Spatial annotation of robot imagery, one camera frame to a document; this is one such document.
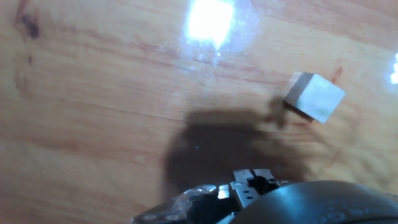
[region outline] wooden surface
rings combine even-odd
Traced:
[[[0,0],[1,223],[128,223],[246,167],[398,193],[396,1],[236,1],[222,45],[193,1],[25,3]],[[297,71],[346,92],[325,124],[280,104]]]

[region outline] small cube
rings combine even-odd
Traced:
[[[325,123],[345,92],[318,74],[303,72],[285,102],[313,119]]]

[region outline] wood grain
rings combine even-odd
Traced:
[[[235,1],[219,57],[191,6],[0,0],[1,223],[127,223],[240,168],[398,193],[398,3]],[[346,92],[326,124],[278,103],[294,72]]]

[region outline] dark stain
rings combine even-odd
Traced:
[[[293,126],[307,126],[308,123],[291,123]]]
[[[15,13],[15,23],[18,23],[21,21],[22,15],[25,11],[26,4],[29,2],[29,0],[20,0],[17,8],[17,12]]]
[[[311,174],[305,165],[309,155],[258,130],[264,117],[253,111],[194,111],[185,121],[165,157],[165,198],[202,184],[231,182],[238,169],[270,169],[279,179],[297,182]]]
[[[26,98],[29,86],[29,79],[19,70],[14,76],[14,82],[22,98]]]
[[[76,34],[76,33],[77,33],[77,27],[76,27],[76,25],[72,25],[71,28],[70,28],[70,31],[71,31],[72,33]]]
[[[30,15],[23,15],[21,21],[26,26],[27,35],[32,39],[37,39],[40,36],[39,27],[32,21]]]
[[[331,79],[331,82],[333,84],[336,84],[337,80],[340,78],[341,73],[343,73],[343,69],[340,67],[334,74],[333,78]]]
[[[337,151],[335,152],[335,155],[333,156],[333,158],[332,158],[332,160],[331,160],[330,165],[328,166],[328,168],[331,168],[331,167],[333,166],[333,164],[336,162],[336,160],[340,157],[340,154],[341,154],[341,149],[340,149],[340,150],[337,150]]]
[[[276,122],[278,128],[284,128],[286,125],[286,112],[284,101],[281,96],[274,97],[269,102],[270,112],[266,114],[264,121],[267,123]]]

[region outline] metal block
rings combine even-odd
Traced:
[[[314,73],[302,73],[285,102],[313,119],[325,123],[343,99],[345,92]]]

